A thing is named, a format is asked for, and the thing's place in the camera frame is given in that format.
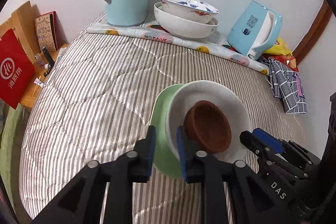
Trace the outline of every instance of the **wooden door frame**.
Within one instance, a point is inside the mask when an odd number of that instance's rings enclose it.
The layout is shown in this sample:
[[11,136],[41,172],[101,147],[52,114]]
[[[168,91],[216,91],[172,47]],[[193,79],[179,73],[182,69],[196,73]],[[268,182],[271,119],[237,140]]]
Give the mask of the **wooden door frame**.
[[309,31],[293,51],[293,55],[296,58],[296,64],[299,64],[306,57],[317,40],[319,40],[331,18],[332,13],[333,11],[327,1],[323,0],[320,11],[312,23]]

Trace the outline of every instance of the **yellow plastic bag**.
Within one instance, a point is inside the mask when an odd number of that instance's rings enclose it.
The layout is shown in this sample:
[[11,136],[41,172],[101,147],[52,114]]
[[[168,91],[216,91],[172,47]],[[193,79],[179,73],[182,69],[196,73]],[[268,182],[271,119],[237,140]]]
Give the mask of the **yellow plastic bag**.
[[264,53],[270,55],[292,55],[291,50],[287,48],[286,42],[283,41],[280,37],[278,37],[273,47],[264,51]]

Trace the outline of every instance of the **floral patterned bowl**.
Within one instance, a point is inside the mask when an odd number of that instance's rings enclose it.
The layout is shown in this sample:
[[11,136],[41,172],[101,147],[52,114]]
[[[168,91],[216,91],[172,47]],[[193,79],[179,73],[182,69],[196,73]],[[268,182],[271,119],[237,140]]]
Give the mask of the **floral patterned bowl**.
[[211,35],[218,27],[217,19],[213,18],[208,24],[191,21],[169,14],[162,10],[160,2],[154,5],[154,16],[162,28],[176,37],[205,38]]
[[201,0],[161,0],[163,11],[207,24],[219,11]]

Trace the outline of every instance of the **metal screw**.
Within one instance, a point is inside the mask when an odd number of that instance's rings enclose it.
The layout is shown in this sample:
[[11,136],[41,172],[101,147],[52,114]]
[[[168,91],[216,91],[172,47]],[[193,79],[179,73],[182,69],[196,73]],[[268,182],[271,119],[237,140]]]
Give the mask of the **metal screw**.
[[236,160],[235,165],[239,168],[243,168],[246,166],[246,162],[242,161],[242,160]]
[[138,153],[136,152],[136,151],[129,151],[129,152],[127,152],[127,154],[126,154],[129,158],[135,158],[137,155],[138,155]]
[[207,152],[205,152],[203,150],[199,150],[199,151],[196,152],[196,156],[199,157],[199,158],[204,158],[207,155],[208,155]]
[[98,165],[99,165],[99,162],[96,160],[89,161],[87,164],[89,168],[96,168]]

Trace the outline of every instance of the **brown bowl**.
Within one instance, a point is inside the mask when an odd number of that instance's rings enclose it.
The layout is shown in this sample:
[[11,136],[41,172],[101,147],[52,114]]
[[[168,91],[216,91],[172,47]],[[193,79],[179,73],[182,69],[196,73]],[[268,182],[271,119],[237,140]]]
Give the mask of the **brown bowl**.
[[231,143],[231,129],[224,113],[209,101],[197,102],[184,119],[188,138],[208,153],[219,153]]

